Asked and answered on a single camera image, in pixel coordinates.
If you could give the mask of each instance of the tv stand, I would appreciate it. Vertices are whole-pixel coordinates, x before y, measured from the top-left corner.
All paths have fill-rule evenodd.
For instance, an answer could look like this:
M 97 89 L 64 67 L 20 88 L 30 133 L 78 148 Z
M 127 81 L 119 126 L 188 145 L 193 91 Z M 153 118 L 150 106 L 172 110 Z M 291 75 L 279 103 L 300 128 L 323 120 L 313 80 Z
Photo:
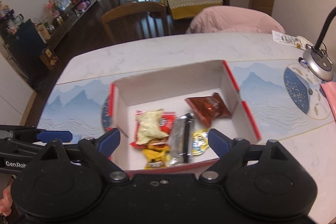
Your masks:
M 62 38 L 69 32 L 72 27 L 77 23 L 77 21 L 92 7 L 94 3 L 96 3 L 98 0 L 89 0 L 91 3 L 89 7 L 86 8 L 84 12 L 82 12 L 78 17 L 75 13 L 75 9 L 77 5 L 83 0 L 78 0 L 74 4 L 70 4 L 69 7 L 64 11 L 62 14 L 62 18 L 64 22 L 62 25 L 59 25 L 56 27 L 56 30 L 51 34 L 51 38 L 46 40 L 46 44 L 51 47 L 53 50 L 57 47 L 57 45 L 60 43 Z

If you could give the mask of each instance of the white marble table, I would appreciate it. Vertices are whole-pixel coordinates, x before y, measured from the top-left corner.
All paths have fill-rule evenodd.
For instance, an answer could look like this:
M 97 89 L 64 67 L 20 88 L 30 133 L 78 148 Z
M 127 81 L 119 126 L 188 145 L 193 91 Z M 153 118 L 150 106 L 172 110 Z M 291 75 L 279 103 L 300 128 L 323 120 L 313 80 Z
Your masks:
M 297 60 L 303 51 L 273 42 L 268 34 L 213 33 L 152 38 L 102 48 L 73 58 L 57 85 L 108 75 L 167 68 L 206 60 Z M 267 132 L 262 132 L 263 141 Z M 336 216 L 336 124 L 327 124 L 281 139 L 312 175 L 318 196 L 310 212 L 317 223 Z

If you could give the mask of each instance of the metal screw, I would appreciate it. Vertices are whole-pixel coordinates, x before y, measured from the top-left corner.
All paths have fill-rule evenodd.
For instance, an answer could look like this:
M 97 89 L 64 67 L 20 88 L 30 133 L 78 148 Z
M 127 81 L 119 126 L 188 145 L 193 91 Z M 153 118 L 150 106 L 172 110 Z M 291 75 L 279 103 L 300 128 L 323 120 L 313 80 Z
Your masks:
M 150 185 L 152 185 L 152 186 L 159 186 L 160 183 L 158 183 L 157 181 L 151 181 Z
M 215 171 L 205 171 L 202 173 L 202 177 L 207 180 L 214 180 L 219 177 L 218 173 Z
M 162 179 L 162 180 L 160 180 L 160 183 L 161 183 L 161 184 L 168 184 L 168 183 L 169 183 L 169 181 L 168 181 L 168 180 L 166 180 L 166 179 Z
M 112 172 L 110 178 L 113 180 L 123 180 L 126 177 L 126 174 L 121 171 Z

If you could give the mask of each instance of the cardboard box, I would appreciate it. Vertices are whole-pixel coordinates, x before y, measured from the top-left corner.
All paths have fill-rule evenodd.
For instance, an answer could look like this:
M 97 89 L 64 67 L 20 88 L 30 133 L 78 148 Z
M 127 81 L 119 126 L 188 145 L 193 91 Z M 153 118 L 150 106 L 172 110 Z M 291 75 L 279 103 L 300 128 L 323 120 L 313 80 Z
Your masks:
M 111 115 L 113 127 L 121 132 L 121 143 L 112 154 L 112 161 L 128 173 L 180 172 L 213 164 L 218 160 L 208 148 L 202 155 L 193 156 L 190 164 L 160 169 L 144 170 L 147 161 L 141 150 L 131 147 L 134 141 L 137 110 L 176 112 L 182 116 L 191 111 L 184 101 L 187 97 L 210 96 L 218 92 L 232 117 L 215 118 L 211 128 L 216 128 L 229 138 L 241 137 L 256 143 L 260 133 L 246 102 L 241 101 L 239 87 L 225 61 L 213 60 L 178 66 L 142 75 L 119 79 L 111 85 Z M 195 130 L 204 128 L 195 118 Z

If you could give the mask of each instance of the pink cloth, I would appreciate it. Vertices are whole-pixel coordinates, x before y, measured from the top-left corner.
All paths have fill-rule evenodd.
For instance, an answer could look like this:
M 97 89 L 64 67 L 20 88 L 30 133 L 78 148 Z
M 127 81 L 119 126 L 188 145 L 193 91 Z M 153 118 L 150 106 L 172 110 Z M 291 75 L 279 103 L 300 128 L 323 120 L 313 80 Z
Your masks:
M 336 121 L 336 82 L 327 82 L 321 84 L 321 87 L 327 97 L 331 111 Z
M 193 19 L 186 33 L 272 33 L 272 30 L 285 33 L 275 19 L 263 12 L 233 6 L 212 6 Z

